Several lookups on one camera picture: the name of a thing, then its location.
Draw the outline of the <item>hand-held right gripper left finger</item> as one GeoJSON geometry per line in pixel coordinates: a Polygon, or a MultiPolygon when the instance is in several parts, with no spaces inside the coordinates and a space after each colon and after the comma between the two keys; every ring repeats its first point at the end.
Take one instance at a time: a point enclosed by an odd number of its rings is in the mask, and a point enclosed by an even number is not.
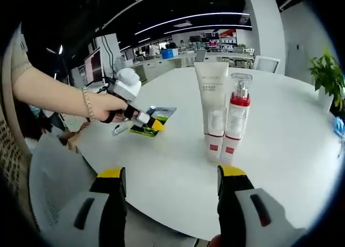
{"type": "Polygon", "coordinates": [[[126,169],[105,169],[81,196],[72,216],[73,246],[125,246],[126,169]]]}

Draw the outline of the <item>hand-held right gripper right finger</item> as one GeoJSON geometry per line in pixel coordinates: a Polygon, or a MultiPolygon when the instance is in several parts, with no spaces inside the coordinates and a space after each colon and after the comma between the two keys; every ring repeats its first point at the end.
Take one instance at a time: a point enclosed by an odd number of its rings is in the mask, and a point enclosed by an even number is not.
{"type": "Polygon", "coordinates": [[[221,246],[294,246],[303,237],[284,207],[234,166],[218,166],[217,212],[221,246]]]}

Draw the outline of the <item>person's left hand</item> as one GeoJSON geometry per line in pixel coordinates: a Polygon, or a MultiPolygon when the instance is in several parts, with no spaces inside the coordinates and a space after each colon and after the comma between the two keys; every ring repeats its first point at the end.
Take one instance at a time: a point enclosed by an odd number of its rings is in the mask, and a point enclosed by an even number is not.
{"type": "Polygon", "coordinates": [[[109,94],[90,93],[88,95],[93,116],[99,121],[105,121],[110,111],[125,110],[128,104],[120,98],[109,94]]]}

